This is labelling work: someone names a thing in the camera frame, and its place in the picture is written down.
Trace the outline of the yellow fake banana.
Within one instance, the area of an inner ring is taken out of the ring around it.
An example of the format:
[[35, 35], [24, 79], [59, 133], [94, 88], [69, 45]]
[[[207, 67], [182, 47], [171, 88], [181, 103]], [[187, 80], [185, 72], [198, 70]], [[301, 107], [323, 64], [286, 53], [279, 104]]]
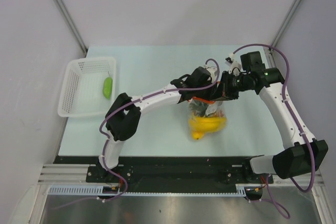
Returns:
[[226, 117], [201, 118], [193, 116], [188, 120], [191, 137], [194, 140], [199, 140], [206, 134], [221, 131], [226, 126], [226, 124]]

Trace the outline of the clear zip top bag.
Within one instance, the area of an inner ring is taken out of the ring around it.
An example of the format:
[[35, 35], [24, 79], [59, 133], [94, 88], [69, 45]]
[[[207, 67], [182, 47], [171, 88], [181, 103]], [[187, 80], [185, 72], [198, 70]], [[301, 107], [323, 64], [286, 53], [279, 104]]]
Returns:
[[193, 97], [188, 101], [188, 126], [192, 139], [200, 140], [207, 134], [226, 127], [227, 116], [223, 101], [208, 101]]

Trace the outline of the green fake pepper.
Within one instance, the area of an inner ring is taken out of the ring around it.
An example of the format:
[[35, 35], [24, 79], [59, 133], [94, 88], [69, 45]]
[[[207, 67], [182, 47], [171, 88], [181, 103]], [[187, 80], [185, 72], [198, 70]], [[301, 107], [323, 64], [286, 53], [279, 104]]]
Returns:
[[102, 87], [102, 94], [108, 100], [110, 100], [112, 95], [112, 87], [113, 87], [113, 79], [108, 73], [108, 76], [104, 79]]

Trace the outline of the white plastic basket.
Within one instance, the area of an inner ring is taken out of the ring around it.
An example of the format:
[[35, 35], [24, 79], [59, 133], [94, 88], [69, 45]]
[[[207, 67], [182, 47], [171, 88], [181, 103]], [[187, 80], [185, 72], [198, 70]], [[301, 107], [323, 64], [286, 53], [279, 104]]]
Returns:
[[[116, 96], [116, 66], [113, 57], [81, 58], [68, 63], [58, 103], [58, 115], [63, 118], [104, 115]], [[110, 100], [102, 94], [103, 82], [108, 73], [113, 79]]]

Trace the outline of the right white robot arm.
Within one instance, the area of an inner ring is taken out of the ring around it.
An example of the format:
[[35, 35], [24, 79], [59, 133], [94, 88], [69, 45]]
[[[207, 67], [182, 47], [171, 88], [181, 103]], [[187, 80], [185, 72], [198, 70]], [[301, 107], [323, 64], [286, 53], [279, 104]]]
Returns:
[[267, 68], [258, 51], [240, 56], [242, 71], [224, 71], [220, 98], [236, 100], [253, 90], [264, 102], [279, 130], [284, 150], [276, 155], [252, 157], [242, 169], [243, 179], [254, 183], [261, 174], [282, 179], [316, 172], [325, 158], [328, 145], [311, 133], [299, 116], [288, 94], [286, 80], [277, 68]]

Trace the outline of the left aluminium frame post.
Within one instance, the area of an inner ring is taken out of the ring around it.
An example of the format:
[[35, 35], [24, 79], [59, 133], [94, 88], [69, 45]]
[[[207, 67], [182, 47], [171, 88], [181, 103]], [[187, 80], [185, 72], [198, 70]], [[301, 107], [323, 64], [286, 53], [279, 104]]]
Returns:
[[77, 45], [81, 49], [81, 51], [84, 53], [84, 55], [87, 54], [88, 48], [85, 45], [85, 42], [68, 10], [68, 8], [65, 5], [64, 0], [53, 0], [57, 9], [59, 10], [65, 24], [67, 25], [70, 33], [72, 34], [74, 40], [76, 41]]

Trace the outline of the orange fake pineapple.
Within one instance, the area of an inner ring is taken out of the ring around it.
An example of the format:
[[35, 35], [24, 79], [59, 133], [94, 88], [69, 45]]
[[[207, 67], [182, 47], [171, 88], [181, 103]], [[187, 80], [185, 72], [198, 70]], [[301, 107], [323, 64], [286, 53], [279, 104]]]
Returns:
[[225, 116], [224, 107], [222, 102], [204, 102], [200, 100], [192, 100], [188, 108], [192, 116], [197, 116], [201, 118], [212, 118], [219, 117], [222, 118]]

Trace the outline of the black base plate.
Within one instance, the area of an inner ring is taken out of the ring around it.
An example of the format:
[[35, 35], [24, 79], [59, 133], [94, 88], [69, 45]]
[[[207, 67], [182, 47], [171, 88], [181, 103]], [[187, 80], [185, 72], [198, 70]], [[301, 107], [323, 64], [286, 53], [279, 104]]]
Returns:
[[223, 194], [237, 184], [262, 186], [273, 182], [266, 174], [252, 174], [249, 157], [120, 157], [114, 174], [96, 156], [57, 156], [55, 164], [89, 164], [89, 183], [118, 183], [129, 193]]

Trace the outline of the right aluminium frame post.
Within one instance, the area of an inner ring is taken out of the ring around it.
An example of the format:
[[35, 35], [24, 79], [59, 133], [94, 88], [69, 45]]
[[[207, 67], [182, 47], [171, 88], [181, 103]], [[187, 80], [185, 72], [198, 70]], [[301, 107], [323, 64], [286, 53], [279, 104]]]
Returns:
[[284, 20], [282, 21], [279, 29], [277, 30], [274, 38], [271, 41], [272, 46], [277, 46], [281, 38], [283, 37], [284, 33], [286, 32], [287, 28], [289, 27], [290, 23], [292, 22], [297, 10], [299, 9], [300, 5], [302, 4], [303, 0], [293, 0], [289, 10], [287, 11]]

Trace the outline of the aluminium frame post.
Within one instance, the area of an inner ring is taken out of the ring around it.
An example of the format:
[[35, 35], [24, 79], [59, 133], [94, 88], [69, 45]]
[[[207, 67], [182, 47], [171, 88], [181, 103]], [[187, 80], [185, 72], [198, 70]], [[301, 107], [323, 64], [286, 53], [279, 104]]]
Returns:
[[284, 33], [286, 32], [287, 28], [289, 27], [290, 23], [292, 22], [297, 10], [299, 9], [300, 5], [302, 4], [303, 0], [293, 0], [289, 10], [287, 11], [284, 20], [282, 21], [279, 29], [277, 30], [274, 38], [271, 41], [272, 46], [277, 46], [281, 38], [283, 37]]
[[84, 53], [84, 55], [87, 54], [88, 48], [85, 45], [85, 42], [68, 10], [68, 8], [65, 5], [64, 0], [53, 0], [57, 9], [59, 10], [65, 24], [67, 25], [70, 33], [72, 34], [74, 40], [76, 41], [77, 45], [81, 49], [81, 51]]

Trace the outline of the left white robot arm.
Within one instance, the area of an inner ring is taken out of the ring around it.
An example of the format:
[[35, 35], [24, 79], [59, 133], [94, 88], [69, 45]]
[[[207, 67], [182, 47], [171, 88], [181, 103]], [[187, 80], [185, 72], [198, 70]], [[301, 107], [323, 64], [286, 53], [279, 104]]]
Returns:
[[115, 178], [119, 156], [124, 142], [137, 131], [140, 118], [166, 105], [189, 101], [194, 97], [208, 100], [216, 88], [219, 67], [198, 67], [192, 74], [172, 80], [163, 88], [135, 97], [126, 93], [117, 96], [99, 127], [107, 137], [99, 156], [98, 176], [105, 182]]

